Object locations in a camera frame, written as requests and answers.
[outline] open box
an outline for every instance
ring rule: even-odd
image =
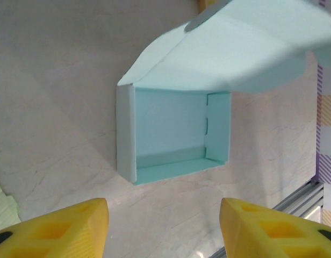
[[[324,10],[303,0],[223,2],[157,38],[119,81],[117,165],[128,181],[225,164],[231,91],[261,92],[300,76],[307,49],[331,63]]]
[[[125,143],[118,171],[126,172],[122,175],[129,181],[157,181],[228,161],[230,93],[124,85],[117,103],[117,141]]]

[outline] striped cloth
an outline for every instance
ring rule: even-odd
[[[17,203],[12,196],[6,196],[0,187],[0,230],[20,222]]]
[[[322,223],[331,227],[331,211],[323,209]]]
[[[331,0],[319,4],[331,13]],[[317,125],[315,179],[331,184],[331,68],[317,69]]]

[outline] box side wall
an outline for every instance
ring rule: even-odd
[[[136,181],[135,151],[135,88],[123,85],[117,88],[117,168],[126,180]]]
[[[207,105],[206,158],[226,163],[229,160],[231,94],[209,94]]]
[[[138,184],[155,182],[167,178],[184,176],[190,173],[199,172],[208,168],[214,168],[223,165],[217,161],[208,159],[187,160],[178,163],[165,164],[137,170]]]

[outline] box lid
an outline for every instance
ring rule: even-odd
[[[306,0],[224,0],[152,42],[118,85],[260,92],[300,76],[306,50],[331,65],[324,9]]]

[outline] white marble table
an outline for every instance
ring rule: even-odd
[[[272,207],[314,174],[316,64],[260,95],[235,93],[231,162],[134,187],[117,175],[115,89],[193,0],[0,0],[0,183],[26,220],[105,197],[104,257],[209,257],[223,197]]]

